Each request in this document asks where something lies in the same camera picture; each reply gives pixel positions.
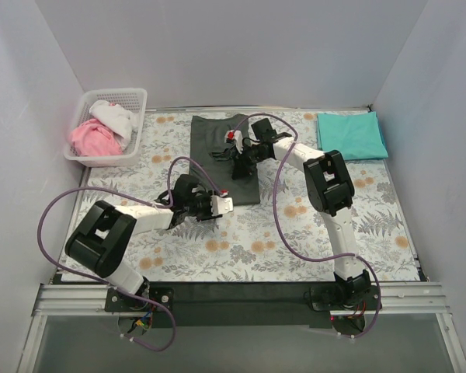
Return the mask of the dark grey t-shirt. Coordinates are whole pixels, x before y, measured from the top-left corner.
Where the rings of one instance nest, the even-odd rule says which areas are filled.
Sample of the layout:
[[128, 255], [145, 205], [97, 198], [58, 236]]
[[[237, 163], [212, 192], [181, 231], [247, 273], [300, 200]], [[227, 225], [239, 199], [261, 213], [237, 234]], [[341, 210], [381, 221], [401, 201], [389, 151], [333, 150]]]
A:
[[225, 119], [207, 119], [194, 116], [191, 120], [190, 165], [189, 174], [195, 176], [206, 187], [210, 186], [203, 169], [221, 190], [227, 190], [237, 206], [260, 203], [259, 177], [254, 171], [244, 179], [232, 178], [234, 161], [231, 159], [235, 146], [224, 141], [230, 130], [240, 127], [242, 135], [247, 137], [248, 123], [245, 115], [236, 114]]

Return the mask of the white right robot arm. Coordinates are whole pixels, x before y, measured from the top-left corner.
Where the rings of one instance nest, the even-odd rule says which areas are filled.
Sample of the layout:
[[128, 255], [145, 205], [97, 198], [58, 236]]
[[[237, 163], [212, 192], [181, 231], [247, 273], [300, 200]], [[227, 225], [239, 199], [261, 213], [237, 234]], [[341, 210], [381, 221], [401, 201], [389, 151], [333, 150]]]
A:
[[[341, 305], [353, 309], [363, 303], [371, 289], [371, 269], [357, 254], [351, 207], [355, 194], [353, 182], [342, 155], [338, 151], [323, 152], [297, 141], [298, 134], [276, 132], [269, 119], [261, 119], [252, 125], [256, 138], [247, 139], [236, 127], [227, 131], [224, 141], [234, 146], [232, 178], [249, 176], [254, 166], [267, 159], [280, 164], [273, 184], [273, 215], [276, 230], [287, 249], [297, 258], [312, 262], [334, 262], [335, 283], [328, 295], [320, 301], [327, 305]], [[286, 240], [277, 215], [276, 196], [280, 173], [285, 165], [303, 172], [311, 206], [322, 217], [329, 234], [333, 254], [326, 258], [309, 258], [297, 253]]]

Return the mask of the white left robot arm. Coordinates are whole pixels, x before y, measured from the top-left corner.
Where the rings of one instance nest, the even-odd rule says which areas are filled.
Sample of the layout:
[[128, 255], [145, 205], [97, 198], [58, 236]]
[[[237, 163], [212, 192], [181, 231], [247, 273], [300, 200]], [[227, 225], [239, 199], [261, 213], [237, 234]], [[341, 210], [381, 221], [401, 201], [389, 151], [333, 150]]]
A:
[[76, 263], [123, 291], [123, 301], [134, 311], [150, 300], [148, 281], [124, 259], [132, 236], [169, 230], [186, 218], [219, 218], [221, 195], [207, 190], [191, 175], [181, 175], [170, 191], [151, 204], [115, 206], [96, 201], [68, 238], [64, 252]]

